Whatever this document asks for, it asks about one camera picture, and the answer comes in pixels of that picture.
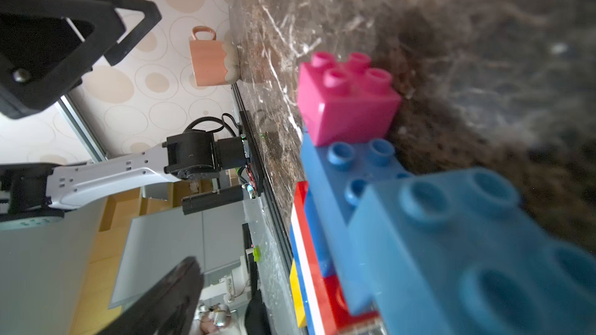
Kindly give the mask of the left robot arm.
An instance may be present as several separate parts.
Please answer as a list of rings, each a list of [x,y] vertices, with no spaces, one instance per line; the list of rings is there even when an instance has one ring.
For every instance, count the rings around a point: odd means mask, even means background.
[[[1,113],[41,113],[82,83],[105,58],[117,65],[161,21],[147,0],[1,0]],[[217,118],[216,139],[200,120],[137,154],[95,164],[1,166],[1,228],[57,223],[69,211],[147,185],[216,178],[246,164],[242,129]]]

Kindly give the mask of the light blue long lego brick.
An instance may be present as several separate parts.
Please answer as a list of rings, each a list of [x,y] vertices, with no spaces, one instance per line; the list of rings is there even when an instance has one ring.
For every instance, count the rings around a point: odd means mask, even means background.
[[[349,222],[366,186],[410,174],[397,160],[394,145],[383,138],[317,147],[305,133],[300,158],[348,311],[360,315],[369,310],[373,295],[356,261]]]

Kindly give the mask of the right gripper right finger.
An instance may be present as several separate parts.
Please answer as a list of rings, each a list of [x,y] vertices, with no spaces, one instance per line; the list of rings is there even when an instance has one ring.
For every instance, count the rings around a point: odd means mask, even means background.
[[[186,257],[101,334],[188,334],[204,287],[195,257]]]

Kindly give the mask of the yellow lego brick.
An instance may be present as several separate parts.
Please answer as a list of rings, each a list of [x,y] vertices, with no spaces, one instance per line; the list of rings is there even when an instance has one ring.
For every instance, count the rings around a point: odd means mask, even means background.
[[[298,278],[298,271],[296,269],[296,262],[294,261],[292,262],[292,266],[290,269],[289,280],[293,298],[293,308],[295,312],[296,325],[299,328],[304,328],[307,326],[306,311],[304,309],[304,301],[302,299],[300,280]]]

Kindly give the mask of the dark blue long lego brick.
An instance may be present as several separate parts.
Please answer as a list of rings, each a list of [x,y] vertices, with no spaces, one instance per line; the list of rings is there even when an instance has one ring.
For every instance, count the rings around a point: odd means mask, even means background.
[[[293,296],[296,324],[299,328],[305,328],[307,334],[313,334],[310,309],[308,302],[303,298],[304,280],[300,269],[299,255],[296,248],[293,229],[290,230],[290,246],[293,252],[293,263],[290,271],[290,288]]]

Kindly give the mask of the pink lego brick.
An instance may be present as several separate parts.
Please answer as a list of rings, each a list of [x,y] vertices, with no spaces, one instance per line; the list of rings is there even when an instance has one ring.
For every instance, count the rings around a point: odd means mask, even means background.
[[[314,146],[386,136],[402,97],[393,89],[391,73],[371,62],[363,53],[340,62],[334,54],[316,52],[302,63],[296,104]]]

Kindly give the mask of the teal small lego brick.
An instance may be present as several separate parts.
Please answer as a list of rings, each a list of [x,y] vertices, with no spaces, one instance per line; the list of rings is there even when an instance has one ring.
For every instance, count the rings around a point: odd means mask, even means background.
[[[593,334],[595,260],[483,168],[368,185],[355,256],[391,334]]]

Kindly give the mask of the small dark blue lego brick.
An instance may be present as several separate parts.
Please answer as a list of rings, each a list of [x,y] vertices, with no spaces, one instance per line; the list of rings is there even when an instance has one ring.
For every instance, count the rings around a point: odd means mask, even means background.
[[[332,256],[327,245],[327,240],[318,217],[317,208],[314,204],[314,197],[310,189],[307,190],[304,213],[307,218],[311,240],[313,242],[318,266],[321,270],[321,276],[323,278],[331,277],[335,275],[335,266],[333,264]]]

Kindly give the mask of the white lego brick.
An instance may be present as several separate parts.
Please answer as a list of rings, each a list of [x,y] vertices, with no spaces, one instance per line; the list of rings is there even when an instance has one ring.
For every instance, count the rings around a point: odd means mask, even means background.
[[[302,302],[306,313],[307,330],[309,334],[325,335],[321,310],[318,305],[310,265],[307,260],[296,206],[292,209],[290,221],[290,242],[292,244],[294,260],[296,261]]]

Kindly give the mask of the red lego brick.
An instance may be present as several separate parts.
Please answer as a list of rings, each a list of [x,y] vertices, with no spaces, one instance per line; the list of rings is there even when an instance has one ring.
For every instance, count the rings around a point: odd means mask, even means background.
[[[368,333],[382,324],[379,314],[375,311],[369,311],[359,316],[352,316],[345,303],[338,276],[333,275],[328,278],[321,276],[307,218],[304,213],[307,190],[307,182],[300,181],[296,184],[293,207],[296,206],[325,334]]]

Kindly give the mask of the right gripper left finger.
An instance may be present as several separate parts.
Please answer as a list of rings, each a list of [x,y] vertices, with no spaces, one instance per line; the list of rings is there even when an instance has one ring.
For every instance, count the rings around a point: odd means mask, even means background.
[[[1,113],[43,112],[101,57],[120,63],[160,21],[147,0],[1,0]]]

